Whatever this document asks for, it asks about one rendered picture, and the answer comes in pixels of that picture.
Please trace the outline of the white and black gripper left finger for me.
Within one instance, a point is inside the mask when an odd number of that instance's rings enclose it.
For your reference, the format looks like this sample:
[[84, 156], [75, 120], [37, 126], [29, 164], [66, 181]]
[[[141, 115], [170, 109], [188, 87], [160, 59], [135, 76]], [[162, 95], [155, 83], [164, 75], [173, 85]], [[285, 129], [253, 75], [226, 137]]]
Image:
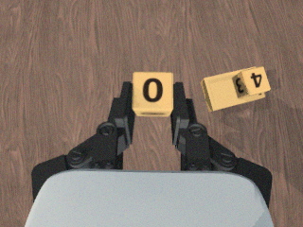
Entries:
[[[61, 155], [42, 162], [31, 171], [33, 203], [45, 181], [69, 169], [123, 169], [123, 151], [133, 141], [135, 112], [133, 84], [124, 81], [120, 97], [114, 97], [108, 120], [98, 125], [96, 134]], [[92, 161], [91, 161], [92, 160]]]

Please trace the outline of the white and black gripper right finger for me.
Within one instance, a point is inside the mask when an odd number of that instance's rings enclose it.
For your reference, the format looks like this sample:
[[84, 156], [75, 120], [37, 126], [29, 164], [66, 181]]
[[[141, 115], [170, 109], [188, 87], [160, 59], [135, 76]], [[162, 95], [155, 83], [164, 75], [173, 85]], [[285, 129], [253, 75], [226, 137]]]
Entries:
[[183, 82], [173, 84], [170, 120], [172, 144], [181, 152], [180, 171], [227, 171], [240, 174], [258, 186], [269, 210], [273, 180], [271, 172], [264, 166], [237, 158], [232, 151], [208, 136], [206, 127], [197, 123], [192, 98], [186, 98]]

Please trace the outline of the yellow number cube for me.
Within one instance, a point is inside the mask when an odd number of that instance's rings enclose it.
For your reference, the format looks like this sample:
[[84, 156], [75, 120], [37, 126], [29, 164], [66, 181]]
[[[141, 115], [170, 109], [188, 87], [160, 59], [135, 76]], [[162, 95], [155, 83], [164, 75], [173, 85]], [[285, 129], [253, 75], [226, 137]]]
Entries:
[[270, 85], [263, 66], [240, 71], [232, 78], [238, 99], [269, 91]]
[[169, 116], [173, 110], [173, 74], [134, 72], [132, 109], [137, 116]]

